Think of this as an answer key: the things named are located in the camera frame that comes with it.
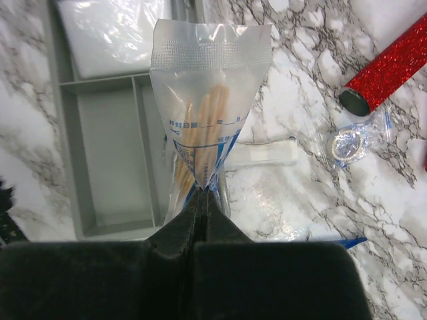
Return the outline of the white gauze pad bag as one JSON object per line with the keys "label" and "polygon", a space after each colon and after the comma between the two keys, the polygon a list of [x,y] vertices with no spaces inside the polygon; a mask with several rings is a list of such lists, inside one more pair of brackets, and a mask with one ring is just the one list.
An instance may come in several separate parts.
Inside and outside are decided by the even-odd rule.
{"label": "white gauze pad bag", "polygon": [[57,1],[79,76],[148,71],[153,29],[171,19],[170,1]]}

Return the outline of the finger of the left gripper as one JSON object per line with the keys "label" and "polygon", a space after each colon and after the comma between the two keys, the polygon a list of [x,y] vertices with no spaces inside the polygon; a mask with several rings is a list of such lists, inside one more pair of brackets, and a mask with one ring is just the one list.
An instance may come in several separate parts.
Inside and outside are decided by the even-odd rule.
{"label": "finger of the left gripper", "polygon": [[11,218],[9,211],[14,205],[14,188],[7,187],[5,181],[1,178],[1,202],[0,202],[0,239],[1,248],[14,242],[28,241],[28,238]]}

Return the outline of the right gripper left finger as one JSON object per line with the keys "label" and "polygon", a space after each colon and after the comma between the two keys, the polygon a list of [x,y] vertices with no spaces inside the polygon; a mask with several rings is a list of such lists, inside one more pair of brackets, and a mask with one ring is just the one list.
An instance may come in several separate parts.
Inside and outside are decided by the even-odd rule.
{"label": "right gripper left finger", "polygon": [[145,241],[28,242],[1,192],[2,319],[182,319],[196,204]]}

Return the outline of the cotton swabs bag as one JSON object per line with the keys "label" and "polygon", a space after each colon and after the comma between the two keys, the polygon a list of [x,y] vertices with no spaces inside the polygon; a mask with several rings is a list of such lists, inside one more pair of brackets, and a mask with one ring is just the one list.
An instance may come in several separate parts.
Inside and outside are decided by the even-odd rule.
{"label": "cotton swabs bag", "polygon": [[196,190],[218,190],[218,173],[272,64],[271,29],[165,19],[155,24],[149,74],[171,158],[167,220]]}

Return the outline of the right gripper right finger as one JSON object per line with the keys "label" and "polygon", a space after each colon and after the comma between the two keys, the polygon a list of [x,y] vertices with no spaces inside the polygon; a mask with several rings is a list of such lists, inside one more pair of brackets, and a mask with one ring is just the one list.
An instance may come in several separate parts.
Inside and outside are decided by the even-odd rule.
{"label": "right gripper right finger", "polygon": [[250,240],[209,191],[195,193],[196,319],[365,319],[367,298],[347,249],[331,241]]}

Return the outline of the grey plastic divided tray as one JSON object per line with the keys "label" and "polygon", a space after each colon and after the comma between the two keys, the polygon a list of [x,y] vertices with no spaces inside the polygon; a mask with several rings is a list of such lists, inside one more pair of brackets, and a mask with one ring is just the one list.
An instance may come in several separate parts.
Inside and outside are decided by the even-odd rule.
{"label": "grey plastic divided tray", "polygon": [[[56,2],[41,12],[76,237],[144,239],[163,225],[171,185],[149,70],[81,78]],[[171,19],[202,21],[201,1],[170,2]]]}

